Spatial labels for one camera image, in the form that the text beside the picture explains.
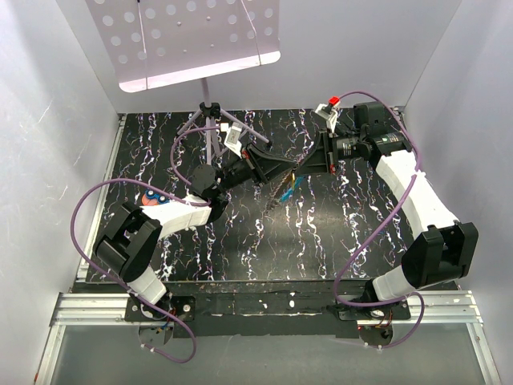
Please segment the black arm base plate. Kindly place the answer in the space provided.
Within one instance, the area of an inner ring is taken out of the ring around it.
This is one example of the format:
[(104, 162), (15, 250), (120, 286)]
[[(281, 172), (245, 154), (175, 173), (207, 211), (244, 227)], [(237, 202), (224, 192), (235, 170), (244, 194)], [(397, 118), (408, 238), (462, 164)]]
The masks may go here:
[(407, 304), (389, 311), (342, 309), (333, 283), (313, 281), (166, 282), (176, 317), (197, 337), (332, 335), (357, 338), (359, 322), (381, 323), (411, 318)]

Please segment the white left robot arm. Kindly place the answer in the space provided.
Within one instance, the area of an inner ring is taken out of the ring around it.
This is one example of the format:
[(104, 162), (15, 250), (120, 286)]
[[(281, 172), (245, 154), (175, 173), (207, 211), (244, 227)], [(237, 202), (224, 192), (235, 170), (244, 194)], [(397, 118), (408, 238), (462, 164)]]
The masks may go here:
[(248, 180), (267, 184), (297, 166), (297, 161), (274, 156), (254, 144), (222, 168), (201, 164), (192, 173), (185, 198), (156, 206), (123, 203), (97, 239), (93, 253), (127, 285), (146, 317), (163, 320), (170, 313), (171, 295), (151, 267), (159, 241), (216, 221), (228, 204), (230, 189)]

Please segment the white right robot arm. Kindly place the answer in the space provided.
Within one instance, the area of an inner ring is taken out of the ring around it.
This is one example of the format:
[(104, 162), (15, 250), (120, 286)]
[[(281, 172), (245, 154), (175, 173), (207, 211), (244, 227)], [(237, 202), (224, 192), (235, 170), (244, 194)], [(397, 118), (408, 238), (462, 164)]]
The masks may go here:
[(395, 304), (414, 291), (464, 278), (469, 274), (479, 239), (476, 226), (462, 223), (440, 200), (420, 169), (420, 155), (402, 122), (389, 123), (396, 115), (379, 101), (353, 106), (353, 128), (337, 132), (339, 100), (333, 97), (315, 109), (324, 125), (315, 133), (313, 147), (299, 163), (296, 176), (334, 174), (341, 160), (369, 163), (397, 199), (389, 216), (374, 230), (377, 236), (398, 212), (410, 224), (414, 241), (401, 264), (370, 279), (360, 298), (343, 306), (360, 307), (371, 318), (384, 317)]

